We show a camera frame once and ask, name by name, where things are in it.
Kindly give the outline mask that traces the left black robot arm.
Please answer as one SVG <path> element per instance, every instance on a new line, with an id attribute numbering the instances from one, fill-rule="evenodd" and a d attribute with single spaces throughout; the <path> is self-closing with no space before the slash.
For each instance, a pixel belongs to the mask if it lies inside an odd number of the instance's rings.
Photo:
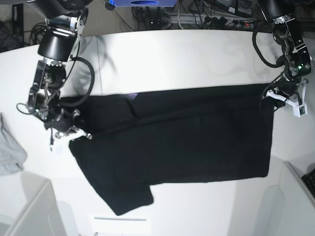
<path id="1" fill-rule="evenodd" d="M 294 3 L 290 0 L 259 0 L 257 5 L 265 20 L 253 30 L 253 47 L 266 66 L 283 67 L 280 75 L 262 92 L 259 106 L 263 107 L 265 100 L 273 99 L 276 101 L 276 108 L 288 104 L 305 113 L 307 106 L 305 94 L 309 82 L 307 76 L 312 72 L 314 60 L 304 43 L 300 24 L 295 18 Z M 264 58 L 256 41 L 258 33 L 268 26 L 272 27 L 273 39 L 282 50 L 282 55 L 275 63 L 270 63 Z"/>

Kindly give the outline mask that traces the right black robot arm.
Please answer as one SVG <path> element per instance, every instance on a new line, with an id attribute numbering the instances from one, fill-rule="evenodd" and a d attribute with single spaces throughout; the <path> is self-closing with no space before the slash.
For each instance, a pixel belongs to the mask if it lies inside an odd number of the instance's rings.
<path id="1" fill-rule="evenodd" d="M 74 52 L 79 51 L 80 38 L 85 27 L 89 0 L 26 0 L 28 7 L 45 19 L 45 32 L 38 47 L 43 57 L 38 61 L 33 84 L 29 91 L 27 115 L 32 115 L 52 131 L 52 138 L 92 135 L 79 126 L 78 106 L 87 100 L 95 83 L 94 68 L 89 61 Z M 61 88 L 68 80 L 65 62 L 82 62 L 90 70 L 91 81 L 85 95 L 75 102 L 61 101 Z"/>

